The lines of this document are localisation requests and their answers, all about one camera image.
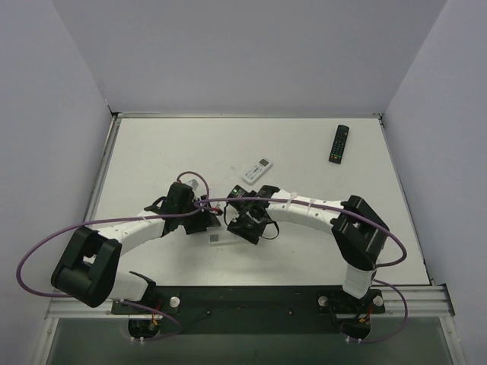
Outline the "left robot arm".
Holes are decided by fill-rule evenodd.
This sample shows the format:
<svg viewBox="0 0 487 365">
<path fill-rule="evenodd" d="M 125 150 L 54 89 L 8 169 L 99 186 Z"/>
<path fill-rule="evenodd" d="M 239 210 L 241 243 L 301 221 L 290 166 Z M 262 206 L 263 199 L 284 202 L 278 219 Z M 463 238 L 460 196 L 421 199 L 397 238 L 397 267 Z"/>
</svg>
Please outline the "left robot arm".
<svg viewBox="0 0 487 365">
<path fill-rule="evenodd" d="M 118 269 L 119 259 L 180 226 L 188 235 L 220 227 L 218 217 L 223 211 L 209 203 L 197 211 L 194 204 L 198 201 L 193 185 L 175 182 L 136 221 L 99 230 L 79 227 L 53 271 L 51 285 L 92 308 L 105 300 L 128 300 L 136 311 L 149 312 L 156 303 L 155 282 L 138 272 Z"/>
</svg>

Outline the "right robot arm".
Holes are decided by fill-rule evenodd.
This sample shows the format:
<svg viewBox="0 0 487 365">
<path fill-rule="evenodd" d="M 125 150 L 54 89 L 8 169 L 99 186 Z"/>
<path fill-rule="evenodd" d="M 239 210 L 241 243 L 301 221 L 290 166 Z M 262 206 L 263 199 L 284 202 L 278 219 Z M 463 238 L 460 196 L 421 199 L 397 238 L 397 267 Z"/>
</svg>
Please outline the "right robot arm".
<svg viewBox="0 0 487 365">
<path fill-rule="evenodd" d="M 368 293 L 387 235 L 341 212 L 350 211 L 386 227 L 363 198 L 352 195 L 342 202 L 318 201 L 275 186 L 263 186 L 257 192 L 235 186 L 228 198 L 228 204 L 237 211 L 228 231 L 254 245 L 269 224 L 293 223 L 332 235 L 347 263 L 343 291 L 356 299 Z"/>
</svg>

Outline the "white AC remote with display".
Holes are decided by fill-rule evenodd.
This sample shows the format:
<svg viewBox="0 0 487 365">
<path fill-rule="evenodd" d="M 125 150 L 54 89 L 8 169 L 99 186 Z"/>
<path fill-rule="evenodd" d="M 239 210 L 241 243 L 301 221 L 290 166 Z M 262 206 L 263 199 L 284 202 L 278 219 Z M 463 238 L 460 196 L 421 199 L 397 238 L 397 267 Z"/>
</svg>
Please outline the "white AC remote with display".
<svg viewBox="0 0 487 365">
<path fill-rule="evenodd" d="M 242 181 L 252 186 L 256 183 L 269 169 L 273 166 L 273 162 L 267 158 L 261 158 L 254 164 L 247 172 L 242 175 Z"/>
</svg>

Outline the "black TV remote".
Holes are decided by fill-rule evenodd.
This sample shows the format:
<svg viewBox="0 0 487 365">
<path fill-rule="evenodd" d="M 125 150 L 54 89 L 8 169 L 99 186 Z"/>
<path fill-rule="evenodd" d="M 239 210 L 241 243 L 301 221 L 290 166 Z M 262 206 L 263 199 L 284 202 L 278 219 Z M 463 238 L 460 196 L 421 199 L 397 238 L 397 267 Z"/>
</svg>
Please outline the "black TV remote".
<svg viewBox="0 0 487 365">
<path fill-rule="evenodd" d="M 337 126 L 332 147 L 329 153 L 330 163 L 341 164 L 348 135 L 349 135 L 348 126 L 346 125 Z"/>
</svg>

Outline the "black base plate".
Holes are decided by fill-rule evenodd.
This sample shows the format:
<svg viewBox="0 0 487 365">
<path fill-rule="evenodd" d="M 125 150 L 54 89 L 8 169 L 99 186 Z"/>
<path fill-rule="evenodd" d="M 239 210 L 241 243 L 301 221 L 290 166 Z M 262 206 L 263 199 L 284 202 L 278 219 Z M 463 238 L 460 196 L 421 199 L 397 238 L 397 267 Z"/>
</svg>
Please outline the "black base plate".
<svg viewBox="0 0 487 365">
<path fill-rule="evenodd" d="M 156 286 L 141 300 L 141 309 L 116 301 L 111 312 L 152 319 L 157 309 L 177 320 L 158 328 L 185 335 L 321 335 L 336 333 L 341 321 L 385 312 L 383 295 L 371 289 L 362 299 L 339 285 L 323 286 Z"/>
</svg>

